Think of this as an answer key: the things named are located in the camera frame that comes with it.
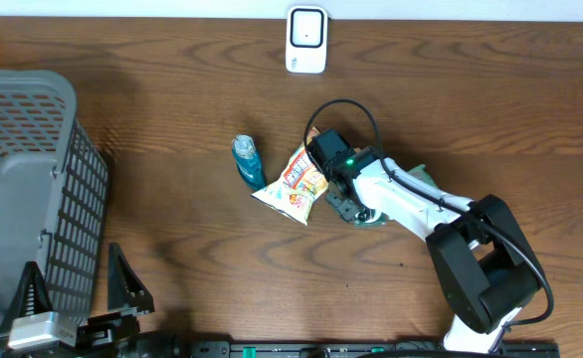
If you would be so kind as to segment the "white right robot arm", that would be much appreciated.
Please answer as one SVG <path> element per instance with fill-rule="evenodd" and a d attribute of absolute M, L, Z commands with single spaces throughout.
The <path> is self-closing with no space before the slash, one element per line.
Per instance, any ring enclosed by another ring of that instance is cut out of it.
<path fill-rule="evenodd" d="M 545 273 L 509 207 L 446 193 L 378 150 L 355 150 L 329 129 L 306 146 L 329 184 L 326 200 L 356 225 L 392 220 L 426 244 L 455 317 L 447 350 L 493 353 L 505 329 L 545 282 Z"/>

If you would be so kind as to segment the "white flushable wipes pack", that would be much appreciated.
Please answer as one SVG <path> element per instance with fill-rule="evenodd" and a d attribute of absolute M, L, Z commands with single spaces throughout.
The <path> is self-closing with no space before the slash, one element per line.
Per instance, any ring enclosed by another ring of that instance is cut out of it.
<path fill-rule="evenodd" d="M 414 178 L 418 186 L 429 186 L 438 189 L 438 185 L 427 171 L 425 164 L 420 164 L 408 171 L 408 174 Z"/>

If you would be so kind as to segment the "orange snack chip bag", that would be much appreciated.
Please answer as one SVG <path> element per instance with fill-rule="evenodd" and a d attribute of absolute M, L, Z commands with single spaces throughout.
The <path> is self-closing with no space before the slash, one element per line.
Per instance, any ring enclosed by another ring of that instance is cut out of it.
<path fill-rule="evenodd" d="M 253 193 L 252 197 L 306 226 L 313 203 L 327 187 L 325 177 L 311 162 L 304 145 L 301 144 L 281 176 Z"/>

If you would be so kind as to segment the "green round-logo packet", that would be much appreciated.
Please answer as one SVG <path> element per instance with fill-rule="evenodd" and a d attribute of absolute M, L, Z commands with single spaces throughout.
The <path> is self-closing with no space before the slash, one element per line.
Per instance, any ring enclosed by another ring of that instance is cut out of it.
<path fill-rule="evenodd" d="M 366 216 L 359 215 L 354 221 L 357 228 L 384 226 L 387 223 L 387 216 L 379 211 L 373 211 Z"/>

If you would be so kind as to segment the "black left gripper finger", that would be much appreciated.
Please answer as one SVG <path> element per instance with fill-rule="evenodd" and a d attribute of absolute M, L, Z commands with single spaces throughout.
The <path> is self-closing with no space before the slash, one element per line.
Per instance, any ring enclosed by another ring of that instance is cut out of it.
<path fill-rule="evenodd" d="M 151 293 L 131 268 L 117 243 L 108 246 L 107 309 L 134 316 L 154 311 Z"/>
<path fill-rule="evenodd" d="M 0 325 L 0 333 L 9 333 L 13 321 L 53 310 L 46 282 L 36 262 L 26 262 L 16 293 Z"/>

